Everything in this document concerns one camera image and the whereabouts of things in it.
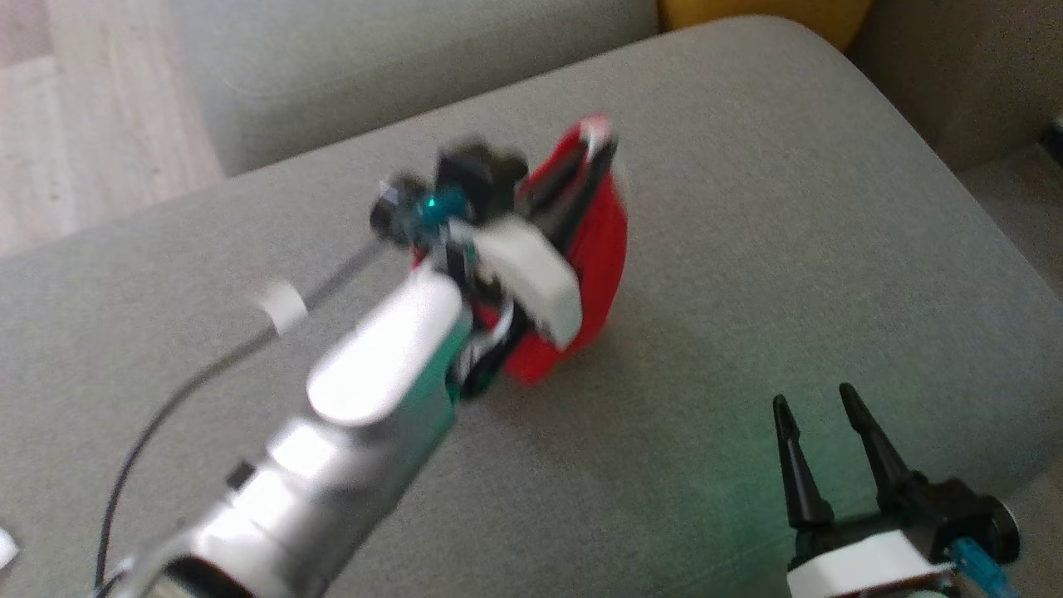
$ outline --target black cable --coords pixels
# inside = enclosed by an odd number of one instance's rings
[[[344,283],[366,269],[366,267],[374,257],[376,257],[383,247],[384,243],[381,241],[370,242],[343,261],[343,263],[337,268],[331,276],[328,276],[328,278],[326,278],[306,296],[306,310],[314,311],[315,309],[321,307],[321,305],[324,304],[324,302],[327,301],[327,298],[337,290],[339,290]],[[136,443],[133,444],[133,447],[125,455],[125,461],[122,462],[122,467],[118,472],[118,477],[115,479],[115,485],[111,491],[111,498],[107,500],[107,508],[103,512],[103,523],[100,525],[100,545],[96,552],[96,577],[94,578],[92,587],[99,587],[103,583],[107,565],[107,547],[111,544],[111,526],[115,520],[115,511],[118,509],[118,499],[121,497],[122,490],[125,488],[125,481],[129,479],[130,473],[133,471],[133,465],[135,465],[137,459],[139,459],[140,452],[144,451],[144,447],[148,444],[155,432],[158,431],[166,420],[174,411],[176,411],[176,409],[181,407],[181,405],[184,404],[184,401],[188,399],[192,393],[202,389],[207,382],[217,378],[221,374],[224,374],[234,365],[260,352],[269,345],[271,341],[276,339],[276,336],[277,334],[275,329],[267,328],[250,341],[244,341],[235,349],[225,354],[225,356],[218,361],[196,373],[172,395],[170,395],[170,398],[167,399],[166,403],[163,404],[163,407],[155,413],[151,423],[148,424],[148,426],[140,432]]]

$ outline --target red object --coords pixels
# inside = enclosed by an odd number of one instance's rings
[[[604,117],[589,117],[589,119],[600,118]],[[579,122],[569,129],[554,148],[554,153],[527,177],[524,186],[538,181],[561,159],[566,152],[579,143],[581,124],[583,122]],[[528,335],[513,351],[506,363],[506,372],[520,382],[532,386],[542,380],[562,358],[590,345],[605,327],[606,318],[620,287],[621,275],[624,273],[626,256],[627,212],[617,193],[610,170],[602,181],[590,208],[584,216],[572,247],[566,255],[576,275],[579,276],[579,295],[584,308],[584,322],[579,334],[563,353],[538,336]]]

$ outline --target gray fabric cushion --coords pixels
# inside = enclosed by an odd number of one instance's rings
[[[653,0],[171,2],[237,174],[657,32]]]
[[[839,514],[874,489],[837,386],[909,463],[1006,493],[1063,439],[1063,307],[846,59],[774,18],[655,38],[0,263],[3,587],[91,573],[122,455],[164,397],[267,324],[256,280],[321,280],[369,237],[376,182],[470,131],[546,155],[611,115],[630,182],[604,337],[542,386],[499,383],[331,596],[781,596],[770,403],[786,393]],[[398,253],[150,446],[115,554],[223,492],[304,400],[310,364],[404,275]]]

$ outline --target silver robot arm segment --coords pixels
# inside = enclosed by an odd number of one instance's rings
[[[415,270],[318,362],[309,410],[234,472],[229,495],[98,596],[323,595],[450,430],[446,376],[471,330],[457,284]]]

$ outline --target yellow cushion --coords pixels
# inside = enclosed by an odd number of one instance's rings
[[[872,0],[658,0],[665,31],[738,15],[776,15],[795,20],[845,51]]]

